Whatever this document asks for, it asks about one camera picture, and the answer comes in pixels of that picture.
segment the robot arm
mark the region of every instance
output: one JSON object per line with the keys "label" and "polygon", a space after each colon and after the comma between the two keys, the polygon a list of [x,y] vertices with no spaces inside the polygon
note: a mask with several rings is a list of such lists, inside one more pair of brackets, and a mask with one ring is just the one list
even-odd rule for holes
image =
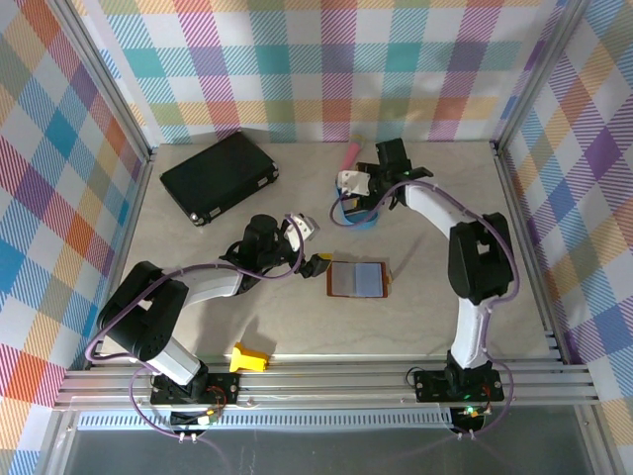
{"label": "robot arm", "polygon": [[[445,395],[449,399],[465,394],[471,397],[473,388],[490,386],[498,379],[485,353],[484,326],[489,300],[507,292],[513,280],[509,261],[484,225],[463,216],[434,193],[432,185],[420,186],[412,181],[424,180],[432,173],[423,167],[411,167],[402,140],[378,143],[376,148],[380,164],[359,163],[358,168],[363,171],[340,172],[338,186],[343,195],[354,195],[361,203],[364,201],[366,209],[372,209],[395,185],[406,182],[394,192],[390,209],[403,204],[427,218],[448,239],[448,277],[459,299],[459,314],[444,370],[449,386]],[[483,218],[509,245],[505,217],[494,213]]]}
{"label": "robot arm", "polygon": [[[297,265],[296,273],[304,278],[323,273],[329,266],[328,260],[315,254],[305,261],[299,253],[297,230],[303,241],[307,241],[317,232],[316,223],[303,215],[292,215],[292,220],[296,229],[286,222],[278,228],[276,220],[266,215],[253,217],[243,239],[230,246],[217,267],[206,266],[167,279],[145,299],[150,305],[136,305],[108,336],[129,354],[162,373],[170,384],[178,386],[185,400],[198,400],[208,387],[207,366],[172,336],[180,312],[198,302],[247,292],[260,280],[248,273],[265,275],[283,264]],[[104,306],[97,326],[107,325],[140,292],[164,275],[163,269],[150,262],[137,264]]]}
{"label": "robot arm", "polygon": [[[427,218],[447,239],[451,237],[451,230],[464,219],[454,207],[424,188],[406,186],[405,200],[408,208]],[[467,298],[458,299],[457,330],[450,354],[460,368],[476,368],[488,361],[482,341],[484,306],[487,301],[475,305]]]}

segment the white object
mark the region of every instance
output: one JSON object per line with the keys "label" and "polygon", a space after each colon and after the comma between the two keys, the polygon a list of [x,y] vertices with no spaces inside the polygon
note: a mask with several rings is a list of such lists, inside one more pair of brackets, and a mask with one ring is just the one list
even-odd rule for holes
{"label": "white object", "polygon": [[147,362],[181,386],[189,384],[201,365],[200,360],[187,351],[174,337],[169,339],[167,345],[155,358]]}
{"label": "white object", "polygon": [[[301,237],[304,239],[304,242],[311,240],[315,237],[315,234],[318,231],[318,225],[315,220],[310,217],[304,215],[295,215],[291,214],[290,218],[297,224],[299,230],[301,232]],[[294,252],[299,250],[299,233],[297,233],[297,229],[292,225],[292,223],[286,229],[284,234],[288,242],[290,243],[290,247]]]}
{"label": "white object", "polygon": [[336,176],[336,186],[343,195],[369,196],[369,178],[369,173],[343,170]]}
{"label": "white object", "polygon": [[183,308],[203,300],[235,295],[239,290],[241,279],[242,274],[231,269],[202,269],[174,278],[189,288]]}
{"label": "white object", "polygon": [[474,305],[468,299],[459,299],[457,330],[451,345],[451,355],[463,369],[477,368],[488,361],[483,349],[483,329],[484,308],[489,300]]}
{"label": "white object", "polygon": [[[458,223],[472,221],[466,220],[449,203],[426,188],[407,185],[405,198],[409,208],[427,218],[446,238],[450,237],[451,228]],[[480,305],[474,305],[468,299],[459,299],[457,330],[451,345],[451,355],[462,369],[476,368],[488,361],[482,335],[486,304],[487,301],[483,301]]]}

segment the white connector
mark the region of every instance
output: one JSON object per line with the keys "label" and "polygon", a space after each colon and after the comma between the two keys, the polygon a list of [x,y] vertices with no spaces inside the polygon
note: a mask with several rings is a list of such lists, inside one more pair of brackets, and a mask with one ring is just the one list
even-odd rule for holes
{"label": "white connector", "polygon": [[[290,217],[299,227],[301,237],[304,239],[304,242],[311,240],[315,236],[318,231],[318,224],[315,220],[308,216],[304,216],[302,214],[295,215],[294,213],[291,214]],[[288,226],[284,236],[290,243],[293,251],[299,250],[299,234],[292,224]]]}
{"label": "white connector", "polygon": [[343,170],[336,176],[336,186],[343,195],[369,196],[369,178],[369,173]]}

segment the colorful plaid backdrop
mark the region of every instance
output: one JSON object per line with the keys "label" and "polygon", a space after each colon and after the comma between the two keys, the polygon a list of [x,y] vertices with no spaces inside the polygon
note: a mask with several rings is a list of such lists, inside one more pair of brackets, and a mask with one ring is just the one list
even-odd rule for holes
{"label": "colorful plaid backdrop", "polygon": [[557,316],[633,473],[633,1],[594,0],[510,147]]}
{"label": "colorful plaid backdrop", "polygon": [[154,143],[489,140],[564,3],[75,0]]}
{"label": "colorful plaid backdrop", "polygon": [[140,160],[45,0],[0,0],[0,473],[31,473]]}

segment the beige table surface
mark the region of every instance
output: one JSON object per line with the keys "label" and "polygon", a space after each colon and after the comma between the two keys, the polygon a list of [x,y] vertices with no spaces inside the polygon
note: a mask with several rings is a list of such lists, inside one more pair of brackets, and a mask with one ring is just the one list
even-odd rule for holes
{"label": "beige table surface", "polygon": [[[261,282],[248,293],[185,309],[174,336],[199,357],[227,353],[237,342],[280,354],[442,355],[457,324],[457,298],[446,273],[448,241],[421,215],[402,206],[385,208],[370,231],[336,228],[327,218],[335,199],[333,182],[346,151],[342,143],[263,144],[279,164],[277,182],[260,190],[211,224],[195,228],[158,180],[205,145],[163,145],[140,211],[125,274],[141,260],[160,267],[207,262],[240,240],[251,216],[281,221],[289,212],[312,216],[320,225],[306,253],[388,259],[395,280],[387,299],[341,299],[325,295],[325,275]],[[424,165],[435,180],[479,213],[507,207],[490,148],[484,142],[407,143],[413,166]],[[362,161],[377,162],[373,146]],[[514,241],[518,254],[518,245]],[[489,348],[504,356],[547,353],[543,327],[518,256],[523,286],[519,297],[498,308]],[[104,350],[116,348],[106,341]]]}

